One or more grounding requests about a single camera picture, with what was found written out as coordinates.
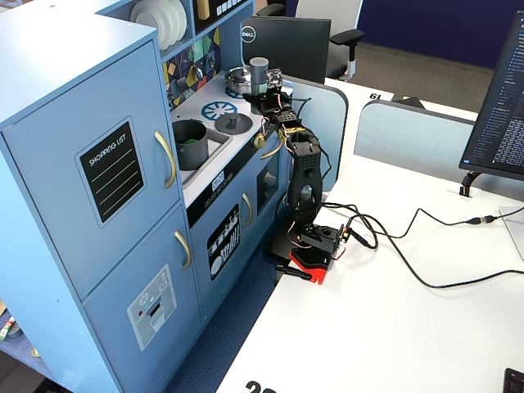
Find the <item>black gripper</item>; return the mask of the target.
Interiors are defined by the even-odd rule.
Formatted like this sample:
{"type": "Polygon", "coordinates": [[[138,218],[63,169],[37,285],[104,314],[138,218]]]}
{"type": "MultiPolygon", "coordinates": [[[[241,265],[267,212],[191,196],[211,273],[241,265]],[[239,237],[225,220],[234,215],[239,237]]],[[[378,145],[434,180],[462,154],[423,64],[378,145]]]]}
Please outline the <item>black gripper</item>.
{"type": "Polygon", "coordinates": [[[251,113],[260,113],[275,125],[299,125],[300,119],[292,109],[292,97],[282,90],[283,84],[268,84],[267,93],[244,93],[243,98],[250,103],[251,113]]]}

